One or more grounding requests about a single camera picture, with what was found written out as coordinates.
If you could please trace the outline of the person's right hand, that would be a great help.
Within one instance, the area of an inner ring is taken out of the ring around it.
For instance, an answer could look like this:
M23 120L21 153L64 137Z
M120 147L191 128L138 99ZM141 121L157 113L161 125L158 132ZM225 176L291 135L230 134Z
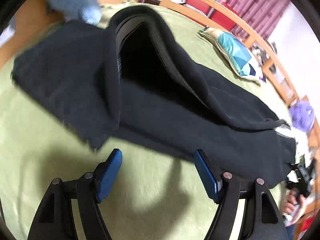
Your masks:
M306 210L306 198L300 194L296 196L296 190L292 189L285 197L281 207L282 213L288 213L292 219L287 222L287 226L295 224Z

